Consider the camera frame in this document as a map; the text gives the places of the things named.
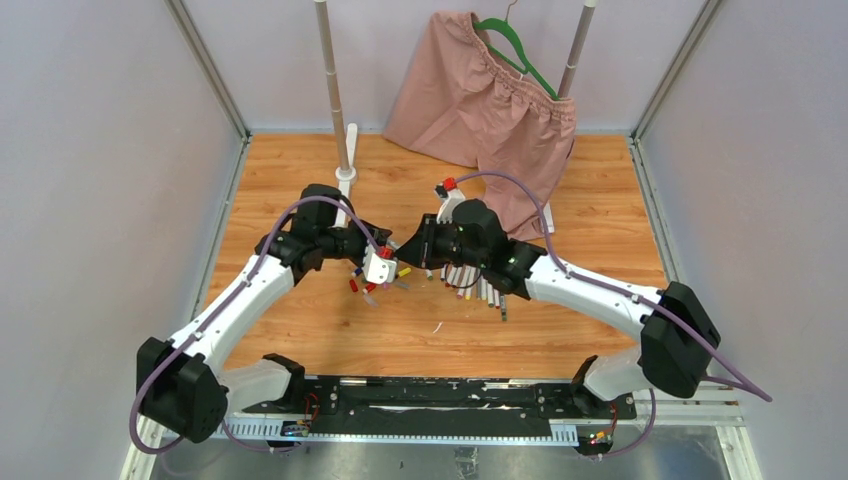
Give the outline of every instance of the red connector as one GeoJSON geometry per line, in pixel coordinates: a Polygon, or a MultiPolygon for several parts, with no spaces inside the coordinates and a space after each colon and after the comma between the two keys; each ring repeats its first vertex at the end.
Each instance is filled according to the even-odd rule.
{"type": "Polygon", "coordinates": [[[442,182],[442,186],[445,187],[445,190],[451,191],[456,188],[456,180],[453,177],[448,177],[442,182]]]}

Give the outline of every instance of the black bracket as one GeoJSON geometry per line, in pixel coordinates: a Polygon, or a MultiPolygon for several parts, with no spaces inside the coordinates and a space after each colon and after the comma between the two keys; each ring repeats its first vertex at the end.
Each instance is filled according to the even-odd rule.
{"type": "MultiPolygon", "coordinates": [[[[695,292],[671,282],[659,304],[679,316],[714,348],[721,343],[715,325],[695,292]]],[[[643,318],[642,357],[645,378],[657,388],[678,398],[692,398],[711,357],[691,336],[659,312],[643,318]]]]}
{"type": "MultiPolygon", "coordinates": [[[[136,391],[174,347],[153,337],[136,355],[136,391]]],[[[153,382],[139,413],[199,443],[212,435],[227,413],[227,389],[218,383],[203,355],[182,353],[153,382]]]]}

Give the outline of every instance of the elastic waistband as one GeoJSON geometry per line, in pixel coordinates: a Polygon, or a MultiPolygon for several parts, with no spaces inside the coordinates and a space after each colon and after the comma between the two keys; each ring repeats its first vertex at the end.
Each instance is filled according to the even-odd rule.
{"type": "MultiPolygon", "coordinates": [[[[489,52],[489,47],[486,46],[486,43],[474,30],[473,24],[477,21],[477,15],[474,13],[468,12],[460,15],[460,25],[465,34],[465,40],[477,49],[477,52],[486,64],[486,68],[495,77],[495,80],[501,82],[506,88],[529,101],[532,107],[544,109],[550,112],[551,116],[561,116],[566,121],[575,121],[574,99],[566,97],[562,100],[554,100],[542,87],[515,78],[513,75],[517,72],[510,72],[495,61],[495,58],[489,52]]],[[[485,31],[481,32],[481,35],[486,36],[488,39],[485,31]]]]}

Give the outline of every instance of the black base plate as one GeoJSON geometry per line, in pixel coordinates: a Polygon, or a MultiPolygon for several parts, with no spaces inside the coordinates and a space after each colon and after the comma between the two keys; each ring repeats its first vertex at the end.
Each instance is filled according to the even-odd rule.
{"type": "MultiPolygon", "coordinates": [[[[608,404],[582,414],[571,402],[568,383],[320,375],[307,377],[304,394],[309,393],[320,405],[313,433],[545,437],[551,435],[550,419],[612,419],[608,404]]],[[[628,397],[615,400],[619,420],[636,418],[628,397]]],[[[295,412],[305,408],[304,402],[295,412]]],[[[270,402],[246,411],[281,412],[270,402]]]]}

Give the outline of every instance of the pink shorts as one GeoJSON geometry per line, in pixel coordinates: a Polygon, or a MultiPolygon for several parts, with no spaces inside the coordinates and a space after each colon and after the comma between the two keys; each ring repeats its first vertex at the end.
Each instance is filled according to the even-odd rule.
{"type": "MultiPolygon", "coordinates": [[[[544,205],[574,146],[574,101],[553,100],[493,57],[476,21],[472,13],[430,17],[383,135],[450,163],[512,174],[544,205]]],[[[520,188],[498,177],[484,181],[483,201],[511,237],[542,236],[544,219],[520,188]]]]}

